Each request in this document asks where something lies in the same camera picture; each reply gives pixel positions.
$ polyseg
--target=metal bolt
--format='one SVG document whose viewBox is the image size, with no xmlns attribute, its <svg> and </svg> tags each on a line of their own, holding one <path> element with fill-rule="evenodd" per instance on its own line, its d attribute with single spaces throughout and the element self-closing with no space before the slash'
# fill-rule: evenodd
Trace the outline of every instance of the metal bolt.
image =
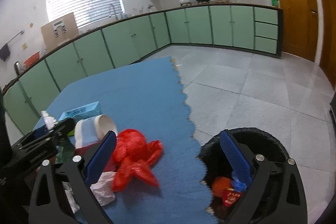
<svg viewBox="0 0 336 224">
<path fill-rule="evenodd" d="M 42 162 L 42 165 L 43 166 L 48 166 L 50 164 L 50 161 L 49 160 L 44 160 L 43 162 Z"/>
<path fill-rule="evenodd" d="M 77 156 L 74 156 L 74 157 L 72 158 L 72 161 L 73 161 L 73 162 L 80 162 L 81 159 L 82 159 L 82 157 L 81 157 L 80 155 L 77 155 Z"/>
<path fill-rule="evenodd" d="M 256 155 L 255 158 L 258 161 L 263 161 L 265 159 L 265 157 L 263 155 L 261 155 L 261 154 Z"/>
<path fill-rule="evenodd" d="M 291 158 L 289 158 L 289 159 L 287 160 L 287 162 L 288 162 L 290 165 L 294 165 L 294 164 L 295 164 L 295 160 L 293 160 L 293 159 L 291 159 Z"/>
</svg>

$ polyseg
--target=black trash bag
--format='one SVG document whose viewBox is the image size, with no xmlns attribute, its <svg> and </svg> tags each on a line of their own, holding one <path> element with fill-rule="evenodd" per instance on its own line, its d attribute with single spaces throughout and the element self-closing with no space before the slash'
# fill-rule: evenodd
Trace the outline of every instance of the black trash bag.
<svg viewBox="0 0 336 224">
<path fill-rule="evenodd" d="M 239 143 L 247 145 L 254 154 L 262 154 L 270 161 L 282 164 L 289 158 L 285 147 L 270 133 L 257 128 L 235 128 L 226 131 L 232 134 Z M 219 136 L 220 133 L 203 145 L 199 154 L 199 158 L 207 167 L 204 181 L 210 188 L 214 179 L 218 176 L 231 179 L 232 167 L 221 149 Z M 259 206 L 249 222 L 250 224 L 259 222 L 275 209 L 276 204 L 272 204 L 271 197 L 277 195 L 281 187 L 279 185 L 280 181 L 280 177 L 276 176 L 269 179 Z M 218 218 L 218 223 L 224 223 L 235 204 L 231 207 L 225 207 L 221 198 L 214 197 L 210 206 Z"/>
</svg>

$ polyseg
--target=sink faucet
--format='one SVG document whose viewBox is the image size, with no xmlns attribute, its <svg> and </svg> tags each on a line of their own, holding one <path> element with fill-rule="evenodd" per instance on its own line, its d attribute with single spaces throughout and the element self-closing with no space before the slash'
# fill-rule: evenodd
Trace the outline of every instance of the sink faucet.
<svg viewBox="0 0 336 224">
<path fill-rule="evenodd" d="M 113 5 L 112 3 L 109 5 L 109 9 L 110 9 L 110 15 L 109 15 L 109 17 L 112 17 L 111 7 L 113 8 L 113 12 L 114 12 L 115 19 L 118 20 L 118 16 L 117 16 L 117 13 L 116 13 L 116 9 L 115 9 L 115 7 L 114 7 L 114 5 Z"/>
</svg>

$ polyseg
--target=red wrapper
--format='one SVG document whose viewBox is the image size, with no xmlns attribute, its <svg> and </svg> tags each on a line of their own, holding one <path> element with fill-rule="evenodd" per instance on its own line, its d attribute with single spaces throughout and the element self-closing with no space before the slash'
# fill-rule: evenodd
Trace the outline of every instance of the red wrapper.
<svg viewBox="0 0 336 224">
<path fill-rule="evenodd" d="M 233 190 L 225 189 L 223 191 L 223 204 L 225 207 L 230 207 L 232 204 L 236 203 L 238 199 L 243 195 L 243 193 L 235 192 Z"/>
</svg>

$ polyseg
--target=gray tile floor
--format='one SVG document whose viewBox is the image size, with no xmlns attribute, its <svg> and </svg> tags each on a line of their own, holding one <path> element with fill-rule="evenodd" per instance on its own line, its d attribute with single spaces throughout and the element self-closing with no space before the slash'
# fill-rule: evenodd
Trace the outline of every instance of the gray tile floor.
<svg viewBox="0 0 336 224">
<path fill-rule="evenodd" d="M 317 64 L 286 53 L 279 60 L 193 46 L 169 46 L 148 59 L 166 56 L 177 64 L 201 145 L 226 128 L 265 130 L 298 164 L 308 218 L 331 200 L 336 140 L 328 110 L 334 91 Z"/>
</svg>

